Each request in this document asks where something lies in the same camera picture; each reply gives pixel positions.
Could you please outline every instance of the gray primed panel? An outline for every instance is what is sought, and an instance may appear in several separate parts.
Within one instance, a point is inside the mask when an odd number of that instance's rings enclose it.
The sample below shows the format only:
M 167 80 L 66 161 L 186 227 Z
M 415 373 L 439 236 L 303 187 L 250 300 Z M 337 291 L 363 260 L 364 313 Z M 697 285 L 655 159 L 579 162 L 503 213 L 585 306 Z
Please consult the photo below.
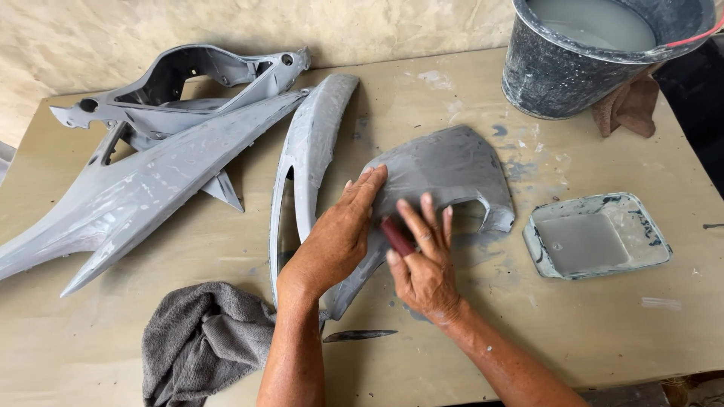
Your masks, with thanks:
M 122 139 L 144 151 L 212 117 L 288 91 L 309 63 L 306 48 L 297 53 L 240 56 L 208 44 L 178 46 L 160 54 L 134 83 L 50 110 L 67 127 L 87 129 L 91 120 L 102 120 L 107 127 L 129 122 L 132 130 Z M 251 83 L 233 98 L 180 101 L 185 81 L 200 75 L 227 87 Z M 201 190 L 244 212 L 224 170 Z
M 326 77 L 294 113 L 277 167 L 271 196 L 269 226 L 269 276 L 274 306 L 277 306 L 279 269 L 279 215 L 282 209 L 284 180 L 294 169 L 294 206 L 299 240 L 309 236 L 316 222 L 316 199 L 321 179 L 332 161 L 337 131 L 359 78 L 347 74 Z
M 232 110 L 105 165 L 127 127 L 118 123 L 57 205 L 0 246 L 0 279 L 69 253 L 94 251 L 61 296 L 80 289 L 150 235 L 309 91 Z
M 515 213 L 500 161 L 495 150 L 468 126 L 458 125 L 416 138 L 386 151 L 365 168 L 383 163 L 389 177 L 372 204 L 372 225 L 378 225 L 383 216 L 398 216 L 395 203 L 399 198 L 415 206 L 423 193 L 430 192 L 436 209 L 476 199 L 486 209 L 479 232 L 510 232 Z M 364 283 L 384 262 L 388 248 L 382 231 L 371 227 L 367 256 L 349 277 L 324 294 L 332 319 L 342 317 Z

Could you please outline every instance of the table surface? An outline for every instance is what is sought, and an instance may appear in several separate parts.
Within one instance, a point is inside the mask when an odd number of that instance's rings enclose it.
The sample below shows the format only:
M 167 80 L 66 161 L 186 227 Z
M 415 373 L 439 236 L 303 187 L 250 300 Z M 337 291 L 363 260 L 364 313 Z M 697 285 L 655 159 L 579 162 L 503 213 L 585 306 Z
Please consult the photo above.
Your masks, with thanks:
M 510 233 L 468 233 L 476 207 L 456 219 L 458 287 L 508 337 L 577 389 L 724 368 L 724 202 L 661 96 L 657 133 L 598 134 L 591 113 L 544 121 L 518 112 L 500 90 L 505 49 L 306 72 L 361 79 L 320 191 L 328 207 L 370 159 L 432 131 L 467 124 L 505 165 L 515 205 Z M 218 96 L 194 83 L 185 92 Z M 44 99 L 0 188 L 0 243 L 40 219 L 64 194 L 105 129 L 69 129 Z M 140 336 L 169 291 L 224 280 L 271 300 L 269 208 L 289 117 L 228 167 L 246 213 L 193 196 L 123 260 L 69 298 L 61 290 L 89 253 L 55 259 L 0 281 L 0 395 L 13 406 L 140 405 Z M 638 196 L 674 251 L 659 267 L 579 281 L 542 278 L 522 238 L 531 210 L 626 191 Z M 666 301 L 643 301 L 661 298 Z M 414 319 L 381 266 L 339 322 L 343 330 L 399 330 L 323 344 L 329 406 L 447 406 L 489 400 L 475 366 L 432 324 Z M 256 372 L 207 406 L 253 406 Z

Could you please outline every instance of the beige wall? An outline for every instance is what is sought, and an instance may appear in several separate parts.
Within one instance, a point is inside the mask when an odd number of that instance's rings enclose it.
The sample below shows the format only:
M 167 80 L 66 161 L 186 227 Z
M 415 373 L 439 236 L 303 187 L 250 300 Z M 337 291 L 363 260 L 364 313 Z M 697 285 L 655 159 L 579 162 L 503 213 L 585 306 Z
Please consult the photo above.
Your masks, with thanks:
M 509 0 L 0 0 L 0 140 L 12 146 L 41 98 L 141 76 L 173 46 L 239 54 L 309 46 L 315 67 L 504 46 Z

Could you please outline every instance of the black bucket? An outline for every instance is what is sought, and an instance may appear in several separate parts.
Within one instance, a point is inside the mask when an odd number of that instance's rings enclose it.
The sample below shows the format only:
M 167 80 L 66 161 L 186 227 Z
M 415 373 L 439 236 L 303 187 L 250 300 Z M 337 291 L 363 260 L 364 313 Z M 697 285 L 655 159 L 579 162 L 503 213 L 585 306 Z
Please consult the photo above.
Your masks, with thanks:
M 526 0 L 513 0 L 513 23 L 502 74 L 502 91 L 524 113 L 567 119 L 630 80 L 650 64 L 676 58 L 706 38 L 665 44 L 706 33 L 715 24 L 713 0 L 611 0 L 637 13 L 652 29 L 650 51 L 618 51 L 589 46 L 545 27 Z

